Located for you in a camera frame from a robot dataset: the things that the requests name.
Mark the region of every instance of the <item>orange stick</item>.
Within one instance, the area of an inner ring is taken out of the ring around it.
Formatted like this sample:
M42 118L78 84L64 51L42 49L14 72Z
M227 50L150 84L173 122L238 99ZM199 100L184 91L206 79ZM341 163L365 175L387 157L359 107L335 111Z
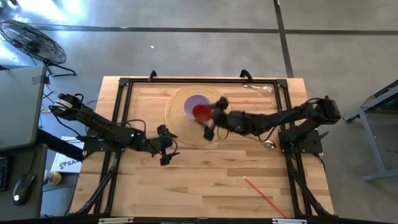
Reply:
M269 198L264 193L262 193L262 191L258 187L256 187L254 183L252 183L247 177L243 177L243 179L247 181L255 190L257 190L257 192L259 192L261 196L265 198L283 217L287 218L287 216L271 200L269 200Z

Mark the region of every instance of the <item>fan grille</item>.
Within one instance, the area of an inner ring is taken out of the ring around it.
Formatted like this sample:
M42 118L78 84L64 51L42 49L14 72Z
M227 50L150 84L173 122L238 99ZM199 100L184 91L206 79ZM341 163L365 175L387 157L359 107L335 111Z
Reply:
M42 62L61 64L67 61L65 51L49 36L18 21L0 23L0 33L11 45Z

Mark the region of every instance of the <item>wooden tabletop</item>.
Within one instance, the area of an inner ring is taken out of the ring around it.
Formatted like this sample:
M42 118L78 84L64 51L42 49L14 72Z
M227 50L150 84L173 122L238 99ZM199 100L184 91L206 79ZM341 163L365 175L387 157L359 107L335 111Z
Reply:
M119 79L104 77L99 93L96 112L108 119L112 118ZM287 81L292 105L301 105L307 99L303 79L288 78ZM145 120L147 135L155 136L156 127L165 123L164 110L170 97L187 85L135 83L127 119ZM241 84L204 85L222 92L232 110L264 114L277 111L273 93L243 88ZM121 100L118 121L121 120L125 97L126 91ZM140 123L132 125L143 128ZM277 131L270 140L279 147ZM230 133L227 140L208 146L194 147L179 143L178 150L181 154L166 167L159 165L159 157L151 158L148 153L128 149L122 154L113 217L282 217L243 179L244 176L288 217L294 216L285 157L279 148L267 149L259 141ZM71 211L81 208L97 187L103 157L103 152L96 152L83 161ZM314 155L304 154L303 164L309 189L324 208L333 213L320 160ZM300 208L304 211L299 190L298 194ZM102 209L107 195L108 187L104 191Z

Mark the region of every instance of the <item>black mouse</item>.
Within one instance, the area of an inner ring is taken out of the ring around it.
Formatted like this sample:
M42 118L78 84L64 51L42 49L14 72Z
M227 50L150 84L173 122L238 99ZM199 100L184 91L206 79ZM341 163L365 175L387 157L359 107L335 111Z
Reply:
M34 175L25 174L17 181L12 192L12 202L15 205L24 205L29 200L34 179Z

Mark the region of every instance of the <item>concrete floor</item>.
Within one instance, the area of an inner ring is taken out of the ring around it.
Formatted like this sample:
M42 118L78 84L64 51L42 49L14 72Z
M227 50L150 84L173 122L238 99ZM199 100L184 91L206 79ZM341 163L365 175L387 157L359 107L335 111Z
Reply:
M277 29L272 0L19 0L24 10L5 9L0 20L103 27L212 27ZM395 0L280 0L286 29L397 30ZM67 53L66 67L78 76L52 78L56 93L82 93L95 100L105 75L287 77L279 34L45 31ZM397 79L396 35L287 35L294 77L304 78L309 97L329 95L341 114ZM29 57L3 42L1 65L32 66ZM43 107L50 102L44 101ZM72 136L51 114L44 129ZM84 127L68 123L79 132ZM376 171L358 122L321 127L326 174L335 213L341 217L398 222L398 179L366 184ZM387 154L398 161L398 154ZM47 158L50 167L53 153ZM74 176L65 185L73 185ZM44 193L42 213L63 215L71 190ZM61 195L54 209L46 200Z

